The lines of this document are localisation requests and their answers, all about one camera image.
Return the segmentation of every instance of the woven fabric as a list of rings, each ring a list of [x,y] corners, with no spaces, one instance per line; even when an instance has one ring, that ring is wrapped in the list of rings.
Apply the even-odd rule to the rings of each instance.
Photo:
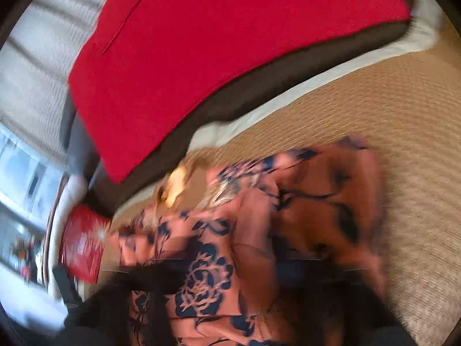
[[[350,132],[382,159],[391,304],[419,345],[441,345],[461,316],[461,38],[448,19],[432,49],[335,80],[186,159],[230,164]]]

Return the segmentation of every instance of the navy floral pattern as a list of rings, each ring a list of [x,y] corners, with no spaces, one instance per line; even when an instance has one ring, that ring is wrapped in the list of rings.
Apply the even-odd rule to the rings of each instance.
[[[234,267],[225,257],[218,256],[217,247],[212,243],[195,239],[189,253],[195,258],[190,262],[184,286],[175,295],[176,314],[179,317],[216,315],[223,291],[231,287]]]
[[[252,316],[231,316],[231,325],[240,331],[242,331],[245,337],[251,337],[256,328],[256,315]]]
[[[303,270],[297,266],[299,274],[281,275],[274,260],[341,257],[348,268],[378,272],[369,283],[379,292],[385,280],[376,269],[382,202],[376,199],[380,177],[374,157],[365,142],[348,138],[210,168],[209,188],[196,209],[166,213],[152,230],[145,226],[154,224],[153,206],[119,230],[127,265],[158,259],[185,263],[182,286],[166,303],[178,346],[288,342],[291,322],[281,316],[285,311],[274,298],[273,280],[296,287],[303,284]],[[299,238],[304,232],[309,245]],[[129,325],[137,341],[132,346],[155,344],[145,331],[149,295],[133,292],[131,298]]]
[[[222,237],[229,234],[229,221],[226,219],[199,219],[192,227],[192,230],[201,230],[202,232],[207,229]]]

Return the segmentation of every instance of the red object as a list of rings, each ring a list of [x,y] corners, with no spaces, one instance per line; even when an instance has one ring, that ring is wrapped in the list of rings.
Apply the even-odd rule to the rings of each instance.
[[[24,279],[29,281],[31,279],[31,268],[27,265],[24,265],[19,270],[19,274],[21,275],[21,277],[24,277]]]
[[[76,206],[64,228],[61,262],[82,281],[98,281],[105,239],[111,221],[87,206]]]
[[[230,80],[293,50],[408,18],[404,0],[108,0],[69,83],[120,182]]]

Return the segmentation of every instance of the black strap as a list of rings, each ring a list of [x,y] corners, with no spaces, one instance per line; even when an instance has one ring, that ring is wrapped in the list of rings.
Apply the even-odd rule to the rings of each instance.
[[[71,310],[82,304],[82,299],[69,278],[65,265],[59,264],[57,267],[54,267],[53,275],[67,309]]]

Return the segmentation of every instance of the window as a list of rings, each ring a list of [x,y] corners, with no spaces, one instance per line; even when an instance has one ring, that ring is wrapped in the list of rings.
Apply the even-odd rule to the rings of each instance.
[[[43,233],[0,205],[0,262],[28,282],[43,284],[41,275]]]
[[[45,230],[63,171],[0,125],[0,202]]]

